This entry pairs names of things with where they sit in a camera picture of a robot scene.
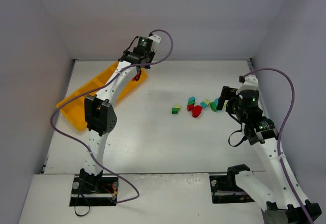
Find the red lego brick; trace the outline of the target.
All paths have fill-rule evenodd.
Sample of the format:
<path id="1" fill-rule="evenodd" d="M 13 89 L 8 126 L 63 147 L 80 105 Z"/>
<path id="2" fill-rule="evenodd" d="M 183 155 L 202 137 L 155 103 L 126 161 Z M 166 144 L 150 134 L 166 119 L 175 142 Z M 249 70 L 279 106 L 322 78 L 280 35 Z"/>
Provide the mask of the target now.
<path id="1" fill-rule="evenodd" d="M 194 108 L 194 105 L 190 104 L 187 106 L 187 111 L 191 111 L 191 110 L 193 110 L 193 108 Z"/>

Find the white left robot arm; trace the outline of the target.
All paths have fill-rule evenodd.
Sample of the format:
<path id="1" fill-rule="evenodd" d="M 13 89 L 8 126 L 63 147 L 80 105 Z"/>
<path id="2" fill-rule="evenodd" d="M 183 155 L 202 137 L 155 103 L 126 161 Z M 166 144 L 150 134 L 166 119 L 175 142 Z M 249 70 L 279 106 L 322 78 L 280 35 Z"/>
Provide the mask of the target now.
<path id="1" fill-rule="evenodd" d="M 132 64 L 151 63 L 160 42 L 161 37 L 158 35 L 139 37 L 138 44 L 133 51 L 123 52 L 116 70 L 109 78 L 112 83 L 96 92 L 95 95 L 86 96 L 84 100 L 85 121 L 89 131 L 88 146 L 91 153 L 79 172 L 82 193 L 96 193 L 100 188 L 103 169 L 96 164 L 92 156 L 102 163 L 107 137 L 117 123 L 114 105 L 127 84 L 141 71 L 139 66 L 126 70 L 123 68 Z"/>

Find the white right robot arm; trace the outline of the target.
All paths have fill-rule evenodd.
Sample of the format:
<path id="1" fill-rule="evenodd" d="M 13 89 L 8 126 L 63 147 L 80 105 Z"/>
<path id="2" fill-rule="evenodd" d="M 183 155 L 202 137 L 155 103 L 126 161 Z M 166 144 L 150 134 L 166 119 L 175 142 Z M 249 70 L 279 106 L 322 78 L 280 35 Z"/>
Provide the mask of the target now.
<path id="1" fill-rule="evenodd" d="M 259 91 L 224 86 L 216 108 L 239 125 L 242 142 L 248 141 L 262 161 L 271 188 L 265 186 L 245 164 L 228 168 L 231 186 L 239 187 L 261 208 L 266 223 L 314 223 L 322 214 L 317 203 L 304 194 L 285 157 L 273 121 L 259 107 Z"/>

